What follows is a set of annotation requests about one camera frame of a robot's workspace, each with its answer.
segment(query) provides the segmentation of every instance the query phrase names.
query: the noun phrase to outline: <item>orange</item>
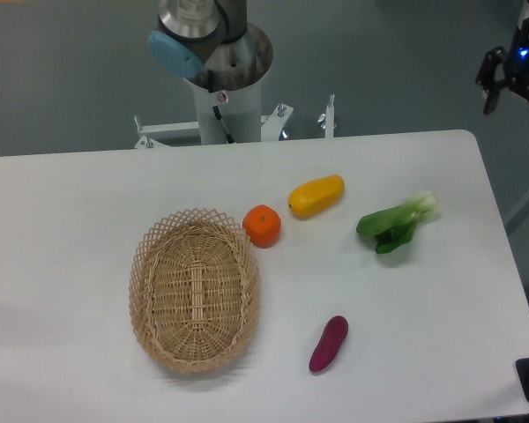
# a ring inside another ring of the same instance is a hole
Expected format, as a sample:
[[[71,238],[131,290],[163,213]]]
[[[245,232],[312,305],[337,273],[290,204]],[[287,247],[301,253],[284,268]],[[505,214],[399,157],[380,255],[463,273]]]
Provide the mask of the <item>orange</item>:
[[[249,210],[243,227],[250,237],[250,241],[257,247],[270,247],[280,236],[280,217],[268,205],[258,205]]]

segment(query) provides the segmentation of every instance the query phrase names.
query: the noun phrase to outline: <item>yellow vegetable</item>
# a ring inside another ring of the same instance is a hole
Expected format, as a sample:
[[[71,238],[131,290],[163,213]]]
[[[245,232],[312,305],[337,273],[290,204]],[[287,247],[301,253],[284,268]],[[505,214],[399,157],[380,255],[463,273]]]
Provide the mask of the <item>yellow vegetable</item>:
[[[338,174],[300,185],[288,197],[288,207],[298,218],[309,218],[339,201],[345,182]]]

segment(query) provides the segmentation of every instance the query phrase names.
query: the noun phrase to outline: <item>metal cylinder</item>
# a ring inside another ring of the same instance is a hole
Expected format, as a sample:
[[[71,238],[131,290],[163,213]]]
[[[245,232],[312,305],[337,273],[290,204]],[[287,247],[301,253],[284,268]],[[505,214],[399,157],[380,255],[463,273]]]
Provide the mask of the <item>metal cylinder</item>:
[[[220,14],[212,0],[161,0],[159,19],[171,33],[192,40],[213,33]]]

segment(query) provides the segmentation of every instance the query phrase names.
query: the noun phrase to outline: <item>blue gripper part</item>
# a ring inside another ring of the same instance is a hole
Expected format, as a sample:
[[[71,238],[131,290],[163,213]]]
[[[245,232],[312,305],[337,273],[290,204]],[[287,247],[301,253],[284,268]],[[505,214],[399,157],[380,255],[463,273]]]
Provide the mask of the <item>blue gripper part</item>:
[[[147,45],[155,60],[179,77],[195,77],[204,68],[202,61],[194,53],[165,33],[152,31]]]

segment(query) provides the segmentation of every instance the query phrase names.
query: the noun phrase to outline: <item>gray floor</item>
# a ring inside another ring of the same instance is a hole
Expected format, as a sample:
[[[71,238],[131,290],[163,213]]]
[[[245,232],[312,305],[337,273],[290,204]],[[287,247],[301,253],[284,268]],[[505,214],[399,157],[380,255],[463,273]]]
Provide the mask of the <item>gray floor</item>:
[[[129,149],[143,124],[195,120],[185,84],[149,56],[158,2],[0,4],[0,156]],[[481,113],[482,57],[509,47],[522,0],[249,0],[272,40],[264,112],[296,109],[294,138],[336,94],[339,135],[470,130],[500,213],[529,188],[529,106]],[[510,238],[529,299],[529,219]]]

